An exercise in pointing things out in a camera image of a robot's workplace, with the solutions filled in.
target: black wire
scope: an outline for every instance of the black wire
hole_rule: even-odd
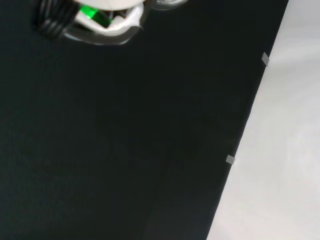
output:
[[[47,38],[57,38],[73,24],[80,8],[73,0],[36,0],[32,27]]]

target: white floor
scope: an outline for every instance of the white floor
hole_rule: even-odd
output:
[[[320,240],[320,0],[289,1],[235,157],[207,240]]]

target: green light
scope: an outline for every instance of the green light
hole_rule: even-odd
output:
[[[80,11],[83,12],[85,15],[87,15],[88,18],[92,19],[96,15],[96,13],[99,11],[99,9],[91,6],[83,5]]]

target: black surface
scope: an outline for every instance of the black surface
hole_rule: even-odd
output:
[[[191,1],[97,47],[0,1],[0,238],[205,240],[286,4]]]

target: white robot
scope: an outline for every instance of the white robot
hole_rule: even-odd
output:
[[[65,36],[95,45],[127,43],[151,9],[165,11],[187,0],[35,0],[32,26],[47,38]]]

